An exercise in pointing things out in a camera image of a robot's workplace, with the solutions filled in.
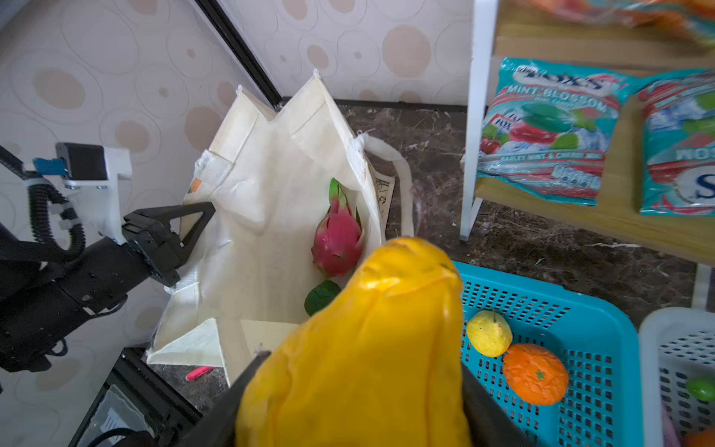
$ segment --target dragon fruit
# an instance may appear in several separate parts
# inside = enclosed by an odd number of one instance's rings
[[[325,277],[343,276],[358,264],[363,254],[365,231],[360,224],[358,209],[353,217],[345,189],[336,180],[330,181],[330,209],[315,231],[310,252],[313,264]]]

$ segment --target wooden shelf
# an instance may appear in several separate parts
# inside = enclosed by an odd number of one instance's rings
[[[590,64],[635,76],[687,67],[715,68],[715,57],[652,29],[564,24],[512,1],[503,3],[495,38],[496,56]],[[643,167],[640,108],[640,103],[631,98],[621,113],[597,206],[546,202],[494,179],[479,179],[476,197],[715,266],[715,217],[646,217],[638,213]]]

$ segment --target patterned wallpaper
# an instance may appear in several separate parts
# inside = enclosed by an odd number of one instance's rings
[[[471,0],[220,0],[283,96],[466,104]]]
[[[178,205],[239,84],[262,97],[192,0],[33,0],[0,34],[0,144],[25,163],[52,158],[58,140],[127,147],[122,213]],[[0,168],[0,222],[32,240],[26,202]],[[50,370],[0,370],[0,443],[66,446],[121,349],[148,341],[167,299],[146,281],[118,313],[70,334]]]

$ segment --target blue plastic basket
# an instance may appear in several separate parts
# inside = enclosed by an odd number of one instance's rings
[[[642,447],[638,334],[616,306],[554,284],[455,262],[462,275],[462,361],[536,446]],[[500,313],[514,343],[555,353],[568,370],[566,397],[532,406],[506,384],[503,356],[478,353],[466,335],[480,310]]]

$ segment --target yellow plastic object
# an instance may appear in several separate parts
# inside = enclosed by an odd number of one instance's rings
[[[236,445],[471,445],[462,409],[462,282],[437,247],[378,248],[246,387]]]
[[[467,336],[477,352],[487,357],[504,354],[513,339],[509,323],[492,310],[482,310],[469,320]]]

